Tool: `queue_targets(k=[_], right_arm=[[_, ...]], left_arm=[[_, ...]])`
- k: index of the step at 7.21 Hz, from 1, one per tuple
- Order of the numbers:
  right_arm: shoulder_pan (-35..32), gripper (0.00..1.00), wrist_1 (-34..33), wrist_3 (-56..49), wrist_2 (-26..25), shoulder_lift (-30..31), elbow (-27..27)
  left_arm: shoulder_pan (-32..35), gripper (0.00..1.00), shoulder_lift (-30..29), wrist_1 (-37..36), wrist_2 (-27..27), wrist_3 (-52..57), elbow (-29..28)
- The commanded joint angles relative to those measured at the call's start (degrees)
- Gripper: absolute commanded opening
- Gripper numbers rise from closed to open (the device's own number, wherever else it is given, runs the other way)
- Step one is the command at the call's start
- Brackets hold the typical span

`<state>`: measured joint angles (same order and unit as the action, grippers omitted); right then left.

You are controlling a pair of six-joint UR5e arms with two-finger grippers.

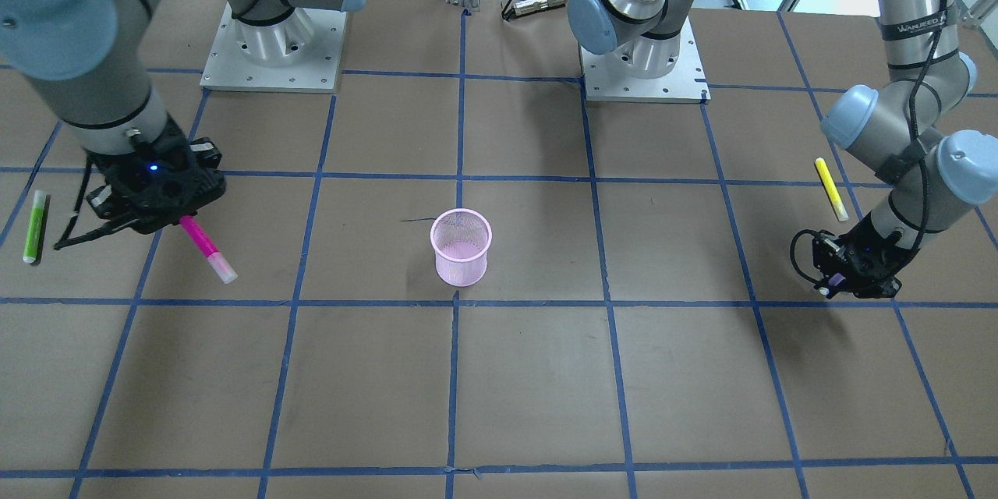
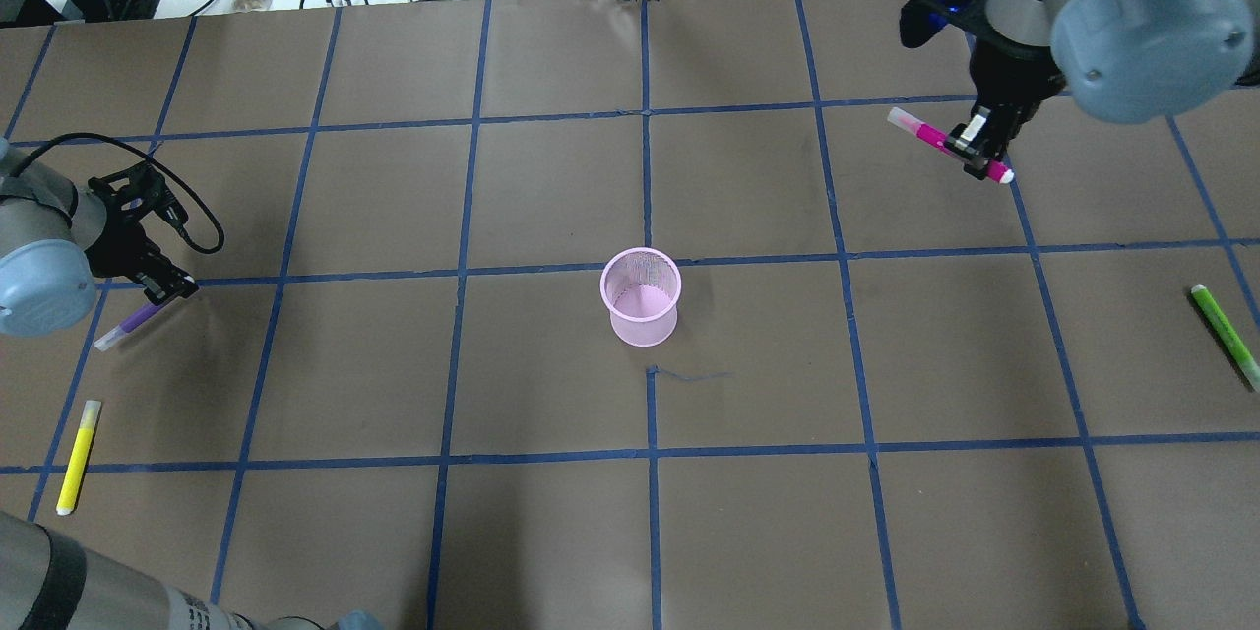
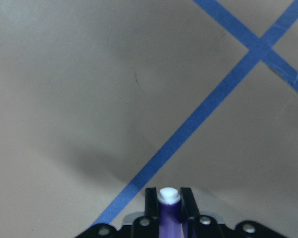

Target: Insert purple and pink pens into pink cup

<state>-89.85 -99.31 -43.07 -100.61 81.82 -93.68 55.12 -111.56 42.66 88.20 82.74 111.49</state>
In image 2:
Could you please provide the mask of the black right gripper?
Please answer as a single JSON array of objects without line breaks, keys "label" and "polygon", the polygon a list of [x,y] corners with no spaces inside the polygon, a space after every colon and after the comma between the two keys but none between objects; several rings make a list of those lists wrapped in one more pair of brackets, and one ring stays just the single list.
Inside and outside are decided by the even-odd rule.
[{"label": "black right gripper", "polygon": [[940,132],[931,145],[956,158],[976,180],[1012,180],[1008,147],[1040,106],[1065,88],[1051,54],[1042,0],[908,0],[901,8],[902,47],[924,47],[948,26],[973,39],[976,100],[966,122]]}]

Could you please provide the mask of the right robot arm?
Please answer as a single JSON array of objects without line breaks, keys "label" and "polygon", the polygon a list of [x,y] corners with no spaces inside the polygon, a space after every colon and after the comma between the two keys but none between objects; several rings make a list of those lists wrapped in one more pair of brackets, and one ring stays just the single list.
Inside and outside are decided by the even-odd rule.
[{"label": "right robot arm", "polygon": [[888,118],[976,180],[1008,183],[1011,142],[1058,92],[1102,122],[1144,123],[1256,86],[1257,13],[1259,0],[908,0],[903,47],[948,26],[971,35],[976,100],[950,131]]}]

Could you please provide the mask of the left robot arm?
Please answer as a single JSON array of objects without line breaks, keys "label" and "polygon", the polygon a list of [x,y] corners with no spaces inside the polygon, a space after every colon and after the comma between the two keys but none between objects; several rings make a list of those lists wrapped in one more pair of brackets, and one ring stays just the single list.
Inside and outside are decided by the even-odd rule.
[{"label": "left robot arm", "polygon": [[[92,141],[139,158],[132,166],[76,183],[40,159],[64,142]],[[202,197],[152,154],[94,134],[58,136],[23,151],[3,141],[1,330],[45,336],[76,325],[94,307],[100,278],[126,278],[146,302],[94,341],[107,352],[202,286],[149,239],[142,227],[158,215],[189,248],[213,255],[226,232]]]}]

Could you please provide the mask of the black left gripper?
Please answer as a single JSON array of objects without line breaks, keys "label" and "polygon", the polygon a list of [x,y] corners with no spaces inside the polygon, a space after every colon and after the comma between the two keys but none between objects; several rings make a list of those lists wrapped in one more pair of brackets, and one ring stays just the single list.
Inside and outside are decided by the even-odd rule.
[{"label": "black left gripper", "polygon": [[87,195],[105,207],[105,223],[86,249],[97,278],[127,278],[144,290],[154,306],[198,292],[195,280],[149,239],[142,218],[158,214],[180,231],[188,213],[166,185],[165,176],[147,163],[136,163],[107,176],[89,178]]}]

